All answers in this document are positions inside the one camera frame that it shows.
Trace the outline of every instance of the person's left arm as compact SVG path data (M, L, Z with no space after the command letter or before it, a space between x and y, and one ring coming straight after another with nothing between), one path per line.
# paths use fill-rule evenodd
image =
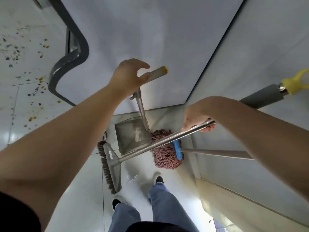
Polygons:
M30 206L45 230L58 200L101 139L117 106L149 78L125 60L109 84L0 152L0 191Z

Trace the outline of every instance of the hand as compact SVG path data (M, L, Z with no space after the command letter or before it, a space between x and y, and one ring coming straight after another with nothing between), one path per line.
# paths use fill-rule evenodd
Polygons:
M204 123L210 119L209 116L205 113L205 105L203 99L188 106L188 108L184 111L184 125L181 131L186 131L195 125L199 125ZM201 132L211 131L214 129L216 125L211 125L210 127L206 127Z
M141 68L149 69L150 66L148 63L135 58L122 61L114 71L108 85L112 86L113 90L123 93L126 97L132 95L150 77L149 72L138 77L137 71Z

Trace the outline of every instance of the blue mop clamp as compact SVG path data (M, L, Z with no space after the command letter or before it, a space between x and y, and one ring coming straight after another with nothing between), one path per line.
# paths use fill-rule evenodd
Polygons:
M178 160L182 160L182 153L180 152L180 146L178 140L173 141L176 156Z

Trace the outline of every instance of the leg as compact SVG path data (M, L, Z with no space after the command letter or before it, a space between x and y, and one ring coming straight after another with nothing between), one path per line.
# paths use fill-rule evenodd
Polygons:
M154 222L171 223L190 232L198 232L186 211L164 183L156 182L149 191L149 198Z
M130 225L140 221L141 215L135 208L124 203L119 203L115 207L108 232L125 232Z

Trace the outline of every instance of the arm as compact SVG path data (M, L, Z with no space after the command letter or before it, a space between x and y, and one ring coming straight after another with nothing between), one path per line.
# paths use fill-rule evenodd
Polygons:
M309 131L225 97L208 97L189 106L183 129L209 117L238 138L255 160L309 201Z
M125 60L109 84L0 152L0 191L30 206L45 230L58 200L101 139L117 106L149 78Z

